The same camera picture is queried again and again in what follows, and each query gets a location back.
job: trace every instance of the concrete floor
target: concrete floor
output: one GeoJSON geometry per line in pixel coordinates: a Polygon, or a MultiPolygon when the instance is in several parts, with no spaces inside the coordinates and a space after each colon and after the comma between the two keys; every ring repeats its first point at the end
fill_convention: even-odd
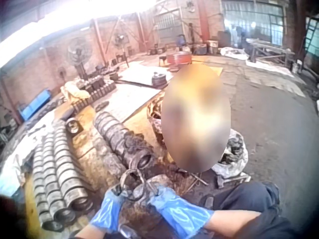
{"type": "MultiPolygon", "coordinates": [[[[265,79],[301,86],[280,74],[249,68],[227,60],[222,80],[231,99],[231,127],[244,136],[249,152],[245,172],[255,181],[271,181],[281,192],[283,215],[296,229],[302,229],[319,202],[319,121],[312,100],[299,90],[285,90],[265,79]]],[[[205,172],[209,180],[212,172],[205,172]]],[[[215,185],[196,187],[196,203],[215,185]]]]}

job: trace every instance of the person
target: person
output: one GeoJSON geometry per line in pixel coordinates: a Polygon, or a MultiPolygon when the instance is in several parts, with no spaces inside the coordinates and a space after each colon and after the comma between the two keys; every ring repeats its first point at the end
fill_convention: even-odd
{"type": "MultiPolygon", "coordinates": [[[[269,239],[297,237],[289,221],[280,215],[279,190],[272,183],[239,184],[213,197],[211,210],[196,206],[176,195],[172,188],[157,185],[159,194],[149,204],[163,216],[175,235],[164,231],[146,238],[193,238],[200,230],[215,232],[213,238],[269,239]]],[[[109,189],[101,209],[90,224],[74,238],[102,239],[118,230],[118,216],[125,201],[109,189]]]]}

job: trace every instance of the factory window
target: factory window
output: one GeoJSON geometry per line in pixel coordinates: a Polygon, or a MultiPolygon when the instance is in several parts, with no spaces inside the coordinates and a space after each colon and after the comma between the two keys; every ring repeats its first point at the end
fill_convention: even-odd
{"type": "Polygon", "coordinates": [[[246,38],[259,38],[276,45],[283,44],[284,17],[279,5],[250,1],[222,2],[225,28],[231,33],[232,44],[246,38]]]}
{"type": "Polygon", "coordinates": [[[179,9],[169,11],[154,18],[161,43],[176,42],[177,36],[183,34],[179,9]]]}
{"type": "Polygon", "coordinates": [[[319,57],[319,21],[316,19],[311,19],[309,22],[309,17],[306,18],[306,41],[305,49],[307,52],[319,57]]]}

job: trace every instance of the blue rubber glove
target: blue rubber glove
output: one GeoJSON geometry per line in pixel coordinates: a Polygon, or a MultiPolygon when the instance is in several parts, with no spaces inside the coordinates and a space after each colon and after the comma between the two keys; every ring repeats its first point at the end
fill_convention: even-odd
{"type": "Polygon", "coordinates": [[[108,233],[114,233],[118,230],[119,213],[122,205],[126,199],[121,193],[116,196],[110,188],[104,196],[100,210],[95,214],[90,224],[107,231],[108,233]]]}
{"type": "Polygon", "coordinates": [[[214,213],[182,199],[172,188],[157,188],[159,195],[151,197],[149,203],[155,206],[181,239],[196,235],[214,213]]]}

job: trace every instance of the workbench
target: workbench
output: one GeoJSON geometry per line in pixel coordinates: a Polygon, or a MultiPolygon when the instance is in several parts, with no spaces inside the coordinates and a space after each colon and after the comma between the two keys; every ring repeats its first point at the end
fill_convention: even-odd
{"type": "Polygon", "coordinates": [[[256,63],[256,60],[273,60],[276,63],[284,64],[289,68],[289,62],[294,56],[294,52],[281,46],[267,41],[257,39],[247,39],[247,42],[253,47],[250,55],[250,61],[256,63]]]}

